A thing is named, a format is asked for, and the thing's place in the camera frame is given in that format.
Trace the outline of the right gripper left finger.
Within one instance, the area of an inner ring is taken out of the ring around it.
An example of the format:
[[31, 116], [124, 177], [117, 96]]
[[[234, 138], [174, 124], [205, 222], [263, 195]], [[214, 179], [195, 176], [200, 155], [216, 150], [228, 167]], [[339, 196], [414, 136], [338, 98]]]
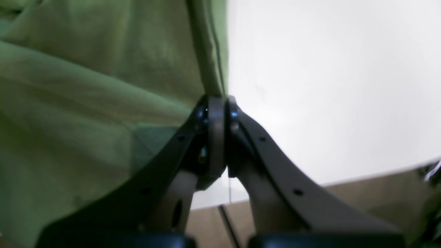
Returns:
[[225, 171], [225, 109], [203, 96], [164, 148], [107, 196], [43, 229], [38, 248], [195, 248], [185, 234], [194, 192]]

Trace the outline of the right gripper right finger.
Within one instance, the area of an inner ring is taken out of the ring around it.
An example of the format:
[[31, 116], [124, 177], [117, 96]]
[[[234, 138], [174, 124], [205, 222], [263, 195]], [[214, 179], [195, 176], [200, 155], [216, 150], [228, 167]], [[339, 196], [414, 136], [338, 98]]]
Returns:
[[270, 134], [226, 102], [230, 177], [249, 195], [256, 234], [249, 248], [405, 248], [393, 225], [362, 213], [305, 175]]

